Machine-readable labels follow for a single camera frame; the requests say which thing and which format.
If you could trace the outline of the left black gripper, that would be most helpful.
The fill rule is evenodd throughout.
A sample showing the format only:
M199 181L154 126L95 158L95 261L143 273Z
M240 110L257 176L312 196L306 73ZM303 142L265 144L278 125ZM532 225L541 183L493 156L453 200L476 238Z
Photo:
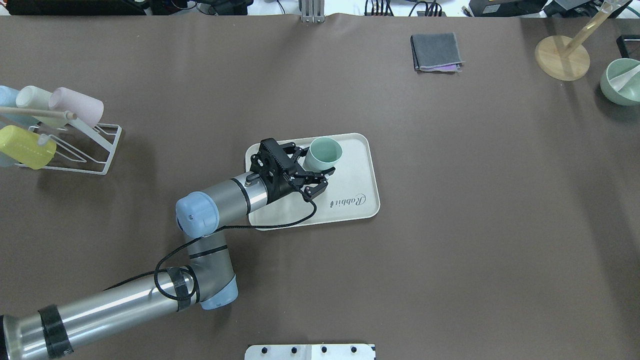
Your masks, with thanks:
M329 186L329 176L335 167L320 172L306 171L297 161L305 158L311 146L298 146L295 142L279 144L273 138L259 143L258 152L251 156L250 171L259 175L267 192L267 204L297 192L304 202L310 203Z

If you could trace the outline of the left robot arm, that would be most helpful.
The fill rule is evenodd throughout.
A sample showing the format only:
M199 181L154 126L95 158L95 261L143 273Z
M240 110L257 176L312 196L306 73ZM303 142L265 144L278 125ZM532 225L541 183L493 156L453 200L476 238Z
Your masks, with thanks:
M1 177L1 358L59 360L83 346L221 299L235 273L225 230L301 196L310 214L335 167L312 171L311 152L268 138L249 170L172 201L158 175L128 184L35 170Z

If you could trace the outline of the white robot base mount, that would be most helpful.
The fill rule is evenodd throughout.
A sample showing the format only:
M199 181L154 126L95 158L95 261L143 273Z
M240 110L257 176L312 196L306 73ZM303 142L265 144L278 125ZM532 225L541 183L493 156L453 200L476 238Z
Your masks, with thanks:
M244 354L245 360L375 360L374 344L255 344Z

